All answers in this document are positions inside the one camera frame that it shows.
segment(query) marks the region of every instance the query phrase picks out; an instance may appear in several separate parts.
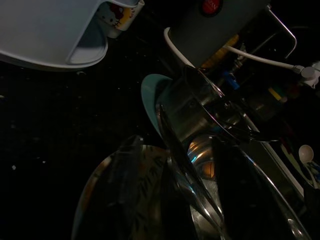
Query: dark background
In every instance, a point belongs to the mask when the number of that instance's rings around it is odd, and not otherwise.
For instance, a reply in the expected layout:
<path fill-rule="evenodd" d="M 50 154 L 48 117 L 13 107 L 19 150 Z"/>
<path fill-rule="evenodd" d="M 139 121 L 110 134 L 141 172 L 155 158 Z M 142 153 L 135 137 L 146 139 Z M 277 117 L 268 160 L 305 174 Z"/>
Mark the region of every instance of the dark background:
<path fill-rule="evenodd" d="M 69 239 L 80 194 L 96 166 L 134 134 L 162 145 L 140 87 L 151 73 L 180 75 L 163 30 L 188 3 L 146 1 L 130 29 L 111 41 L 105 59 L 82 72 L 0 63 L 1 239 Z M 289 25 L 319 27 L 316 3 L 272 5 Z"/>

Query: teal plate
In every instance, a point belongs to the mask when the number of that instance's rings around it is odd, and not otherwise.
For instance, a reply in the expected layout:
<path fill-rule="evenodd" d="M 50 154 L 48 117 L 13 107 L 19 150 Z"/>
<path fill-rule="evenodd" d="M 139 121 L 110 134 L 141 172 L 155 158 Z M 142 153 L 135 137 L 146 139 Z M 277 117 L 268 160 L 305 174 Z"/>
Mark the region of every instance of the teal plate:
<path fill-rule="evenodd" d="M 153 127 L 160 134 L 156 115 L 156 103 L 159 95 L 172 81 L 171 78 L 161 74 L 150 74 L 146 76 L 141 84 L 141 97 L 146 114 L 148 115 Z"/>

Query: speckled granite countertop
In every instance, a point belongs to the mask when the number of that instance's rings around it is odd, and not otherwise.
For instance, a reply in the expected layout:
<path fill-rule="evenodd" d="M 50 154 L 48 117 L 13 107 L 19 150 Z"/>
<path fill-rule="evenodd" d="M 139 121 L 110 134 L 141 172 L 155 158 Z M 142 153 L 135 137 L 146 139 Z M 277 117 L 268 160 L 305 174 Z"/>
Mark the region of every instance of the speckled granite countertop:
<path fill-rule="evenodd" d="M 138 17 L 102 62 L 80 72 L 0 63 L 1 239 L 70 239 L 95 167 L 131 135 L 162 144 L 140 87 L 148 74 L 175 71 L 162 29 L 150 24 Z"/>

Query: black countertop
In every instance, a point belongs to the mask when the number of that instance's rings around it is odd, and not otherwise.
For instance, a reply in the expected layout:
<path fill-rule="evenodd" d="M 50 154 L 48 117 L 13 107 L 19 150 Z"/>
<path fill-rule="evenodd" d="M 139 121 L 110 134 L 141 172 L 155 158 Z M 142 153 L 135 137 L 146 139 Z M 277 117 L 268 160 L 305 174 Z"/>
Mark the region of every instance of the black countertop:
<path fill-rule="evenodd" d="M 131 135 L 162 144 L 140 89 L 148 74 L 175 76 L 171 57 L 163 29 L 138 17 L 83 71 L 0 63 L 1 239 L 70 239 L 96 166 Z"/>

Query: red logo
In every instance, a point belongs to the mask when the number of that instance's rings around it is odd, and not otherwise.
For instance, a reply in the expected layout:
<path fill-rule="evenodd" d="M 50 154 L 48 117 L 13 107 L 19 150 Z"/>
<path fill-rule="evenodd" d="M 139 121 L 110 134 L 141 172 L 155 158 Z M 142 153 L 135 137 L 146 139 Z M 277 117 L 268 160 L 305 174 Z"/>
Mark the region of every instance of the red logo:
<path fill-rule="evenodd" d="M 222 0 L 204 0 L 202 2 L 202 12 L 206 16 L 213 16 L 217 14 L 222 6 Z"/>

